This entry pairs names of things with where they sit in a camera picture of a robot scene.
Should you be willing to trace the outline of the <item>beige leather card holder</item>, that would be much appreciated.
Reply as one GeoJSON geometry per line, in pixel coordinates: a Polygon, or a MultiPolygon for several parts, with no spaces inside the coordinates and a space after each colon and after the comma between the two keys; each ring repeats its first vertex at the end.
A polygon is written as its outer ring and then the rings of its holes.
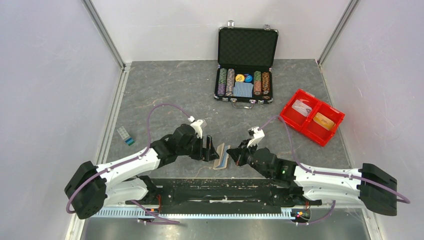
{"type": "Polygon", "coordinates": [[[217,147],[216,151],[219,157],[213,162],[213,170],[223,170],[227,168],[229,159],[229,154],[227,153],[227,150],[229,150],[230,148],[231,146],[225,143],[222,143],[217,147]]]}

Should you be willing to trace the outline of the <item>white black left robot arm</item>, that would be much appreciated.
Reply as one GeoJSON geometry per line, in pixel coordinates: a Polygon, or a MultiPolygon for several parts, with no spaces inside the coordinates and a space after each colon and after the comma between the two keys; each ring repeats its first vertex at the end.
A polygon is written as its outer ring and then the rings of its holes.
{"type": "Polygon", "coordinates": [[[84,220],[102,207],[119,202],[153,203],[157,188],[142,173],[172,164],[180,156],[204,162],[219,159],[212,137],[201,134],[199,121],[182,124],[172,134],[127,157],[99,165],[91,161],[82,163],[64,188],[68,197],[66,211],[84,220]]]}

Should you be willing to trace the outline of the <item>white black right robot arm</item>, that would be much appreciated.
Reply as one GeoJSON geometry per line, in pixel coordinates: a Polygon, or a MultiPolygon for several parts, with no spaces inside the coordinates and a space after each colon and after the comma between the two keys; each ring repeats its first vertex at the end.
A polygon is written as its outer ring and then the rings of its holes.
{"type": "Polygon", "coordinates": [[[397,180],[371,163],[360,168],[333,169],[299,166],[295,161],[278,158],[268,148],[248,146],[244,140],[226,150],[239,167],[248,165],[273,184],[288,190],[295,204],[305,201],[363,203],[374,213],[396,216],[397,180]]]}

